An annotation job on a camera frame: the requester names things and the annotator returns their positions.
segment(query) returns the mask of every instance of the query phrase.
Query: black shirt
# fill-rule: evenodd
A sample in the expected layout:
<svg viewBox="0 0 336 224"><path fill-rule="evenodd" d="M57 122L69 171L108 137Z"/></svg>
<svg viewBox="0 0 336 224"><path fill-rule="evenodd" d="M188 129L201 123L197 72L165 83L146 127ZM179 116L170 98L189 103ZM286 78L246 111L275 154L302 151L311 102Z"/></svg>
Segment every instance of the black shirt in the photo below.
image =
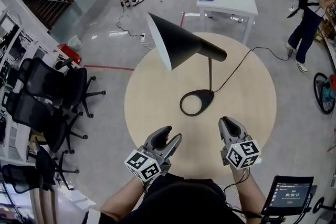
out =
<svg viewBox="0 0 336 224"><path fill-rule="evenodd" d="M159 190L157 185L153 188L155 192L145 196L139 208L118 223L243 223L227 207L223 193L218 192L219 187L174 182ZM99 224L112 223L116 223L113 218L101 214Z"/></svg>

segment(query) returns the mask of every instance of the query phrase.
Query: lamp base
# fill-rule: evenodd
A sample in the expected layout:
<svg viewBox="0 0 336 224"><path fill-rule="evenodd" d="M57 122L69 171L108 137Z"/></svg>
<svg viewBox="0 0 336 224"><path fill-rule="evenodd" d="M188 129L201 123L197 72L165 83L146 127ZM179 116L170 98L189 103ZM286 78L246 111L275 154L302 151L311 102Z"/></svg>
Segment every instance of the lamp base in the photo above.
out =
<svg viewBox="0 0 336 224"><path fill-rule="evenodd" d="M184 99L186 99L189 96L196 96L200 99L201 101L201 109L196 112L195 114L189 114L183 110L182 103ZM197 90L197 91L192 91L187 94L185 94L181 100L180 100L180 109L183 112L183 114L189 116L189 117L195 117L203 113L204 110L207 109L207 107L211 104L212 100L214 99L215 93L211 90Z"/></svg>

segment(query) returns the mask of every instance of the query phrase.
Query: white bucket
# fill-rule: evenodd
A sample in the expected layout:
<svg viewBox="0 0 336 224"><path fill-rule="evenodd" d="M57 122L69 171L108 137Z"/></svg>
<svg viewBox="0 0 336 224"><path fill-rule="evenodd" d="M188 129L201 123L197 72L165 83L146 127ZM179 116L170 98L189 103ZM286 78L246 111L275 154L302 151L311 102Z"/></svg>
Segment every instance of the white bucket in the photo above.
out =
<svg viewBox="0 0 336 224"><path fill-rule="evenodd" d="M77 36L73 36L70 38L68 46L74 51L79 51L82 48L82 42L80 42Z"/></svg>

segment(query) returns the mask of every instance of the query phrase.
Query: computer monitor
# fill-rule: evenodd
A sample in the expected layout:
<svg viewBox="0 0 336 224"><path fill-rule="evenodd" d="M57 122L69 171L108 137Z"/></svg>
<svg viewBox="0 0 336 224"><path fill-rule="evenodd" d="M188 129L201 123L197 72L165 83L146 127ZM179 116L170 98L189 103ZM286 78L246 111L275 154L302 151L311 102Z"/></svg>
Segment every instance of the computer monitor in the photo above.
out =
<svg viewBox="0 0 336 224"><path fill-rule="evenodd" d="M300 215L306 206L313 180L313 177L276 176L261 214Z"/></svg>

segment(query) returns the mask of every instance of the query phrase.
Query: black desk lamp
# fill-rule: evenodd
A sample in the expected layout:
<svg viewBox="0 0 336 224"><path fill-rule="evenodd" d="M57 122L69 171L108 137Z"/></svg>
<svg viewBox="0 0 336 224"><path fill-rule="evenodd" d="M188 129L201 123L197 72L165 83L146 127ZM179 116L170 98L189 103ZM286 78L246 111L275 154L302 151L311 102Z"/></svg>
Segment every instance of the black desk lamp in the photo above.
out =
<svg viewBox="0 0 336 224"><path fill-rule="evenodd" d="M212 59L223 62L226 59L226 51L154 14L147 15L147 22L160 56L169 71L196 53L208 57L209 89L189 92L180 100L180 109L185 115L200 115L211 104L215 95L212 90ZM186 113L182 107L184 99L192 95L197 96L202 103L201 109L195 114Z"/></svg>

